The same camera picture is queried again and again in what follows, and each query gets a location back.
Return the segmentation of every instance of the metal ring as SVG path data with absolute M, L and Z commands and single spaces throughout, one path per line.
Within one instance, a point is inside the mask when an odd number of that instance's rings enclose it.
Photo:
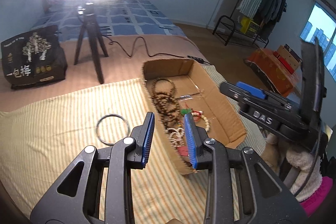
M 107 118 L 107 117 L 117 117 L 117 118 L 120 118 L 120 119 L 122 119 L 122 120 L 124 121 L 124 123 L 125 123 L 126 126 L 127 126 L 127 134 L 126 134 L 125 137 L 128 137 L 128 136 L 130 135 L 130 133 L 131 133 L 131 129 L 130 129 L 130 127 L 129 127 L 129 123 L 127 122 L 127 120 L 126 120 L 123 116 L 120 116 L 120 115 L 118 115 L 118 114 L 106 114 L 106 115 L 104 115 L 103 117 L 101 117 L 101 118 L 99 119 L 99 121 L 97 122 L 97 125 L 96 125 L 96 135 L 97 135 L 97 138 L 98 138 L 98 140 L 100 140 L 102 143 L 104 143 L 104 144 L 106 144 L 106 145 L 109 145 L 109 146 L 113 146 L 113 145 L 115 145 L 114 143 L 108 143 L 108 142 L 104 141 L 104 140 L 99 136 L 99 134 L 98 134 L 98 126 L 99 126 L 99 124 L 101 123 L 102 120 L 104 120 L 104 119 Z

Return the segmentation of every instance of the black power cable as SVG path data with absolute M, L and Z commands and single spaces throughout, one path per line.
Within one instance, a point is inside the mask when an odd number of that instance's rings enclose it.
M 303 189 L 304 187 L 307 185 L 310 177 L 311 177 L 311 174 L 313 173 L 314 171 L 314 168 L 315 168 L 315 165 L 316 165 L 316 162 L 317 162 L 317 158 L 319 156 L 319 153 L 320 153 L 320 143 L 321 143 L 321 136 L 322 136 L 322 125 L 320 124 L 320 127 L 319 127 L 319 133 L 318 133 L 318 138 L 317 138 L 317 145 L 316 145 L 316 150 L 315 150 L 315 155 L 314 155 L 314 159 L 313 159 L 313 162 L 309 168 L 309 172 L 308 172 L 308 175 L 304 181 L 304 183 L 301 185 L 301 187 L 295 192 L 294 196 L 297 196 Z
M 121 49 L 126 53 L 126 55 L 127 55 L 128 57 L 130 57 L 130 58 L 133 57 L 133 55 L 134 55 L 135 44 L 136 44 L 136 42 L 138 41 L 138 39 L 140 39 L 140 38 L 143 40 L 143 42 L 144 42 L 144 44 L 145 44 L 146 53 L 147 53 L 147 55 L 148 55 L 149 57 L 154 57 L 154 56 L 158 56 L 158 55 L 168 55 L 168 56 L 174 56 L 174 57 L 179 57 L 179 58 L 186 58 L 186 56 L 179 56 L 179 55 L 169 54 L 169 53 L 164 53 L 164 52 L 159 52 L 159 53 L 150 55 L 150 54 L 149 54 L 149 51 L 148 51 L 148 46 L 147 46 L 146 39 L 144 39 L 143 37 L 137 37 L 137 38 L 134 40 L 134 42 L 133 42 L 133 46 L 132 46 L 131 54 L 129 54 L 119 42 L 112 40 L 108 35 L 104 35 L 104 34 L 102 34 L 102 36 L 103 36 L 103 37 L 106 37 L 106 38 L 108 38 L 108 39 L 110 40 L 109 45 L 113 45 L 114 43 L 118 44 L 118 45 L 121 47 Z

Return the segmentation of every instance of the metal screw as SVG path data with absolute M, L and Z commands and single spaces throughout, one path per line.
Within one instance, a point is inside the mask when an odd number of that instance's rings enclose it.
M 95 151 L 95 147 L 93 145 L 88 145 L 87 147 L 84 148 L 84 151 L 88 154 L 92 153 Z
M 243 151 L 245 154 L 252 154 L 254 152 L 254 150 L 251 147 L 244 147 Z
M 216 142 L 216 140 L 214 138 L 207 138 L 205 139 L 205 143 L 206 144 L 214 144 Z
M 292 106 L 290 104 L 285 104 L 285 108 L 291 110 Z
M 133 142 L 134 142 L 134 139 L 132 137 L 124 138 L 124 144 L 131 144 Z

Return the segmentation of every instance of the white pearl bracelet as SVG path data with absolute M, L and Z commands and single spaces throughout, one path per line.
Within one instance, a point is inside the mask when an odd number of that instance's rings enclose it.
M 192 112 L 193 116 L 200 116 L 204 121 L 205 121 L 205 131 L 209 132 L 210 130 L 210 122 L 209 120 L 206 118 L 206 116 L 203 115 L 203 112 Z
M 169 131 L 172 131 L 169 135 L 169 141 L 173 144 L 173 146 L 180 147 L 184 146 L 183 136 L 184 136 L 184 130 L 182 127 L 179 128 L 167 128 L 165 130 L 166 133 L 169 134 Z

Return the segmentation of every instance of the tree graphic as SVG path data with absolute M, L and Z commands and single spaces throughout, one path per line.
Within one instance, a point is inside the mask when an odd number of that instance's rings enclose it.
M 40 60 L 45 60 L 45 55 L 47 53 L 47 50 L 51 48 L 51 44 L 47 41 L 47 39 L 43 39 L 42 37 L 39 37 L 37 45 L 38 45 L 38 51 L 42 52 L 42 55 L 40 56 Z
M 33 52 L 35 54 L 42 52 L 40 60 L 45 60 L 47 50 L 50 48 L 51 44 L 47 41 L 47 39 L 40 37 L 36 32 L 34 32 L 33 35 L 29 37 L 29 41 L 22 48 L 22 52 L 23 55 L 28 56 L 28 61 L 31 62 Z
M 28 61 L 32 61 L 32 52 L 34 52 L 33 44 L 28 41 L 27 44 L 22 48 L 23 55 L 28 56 Z

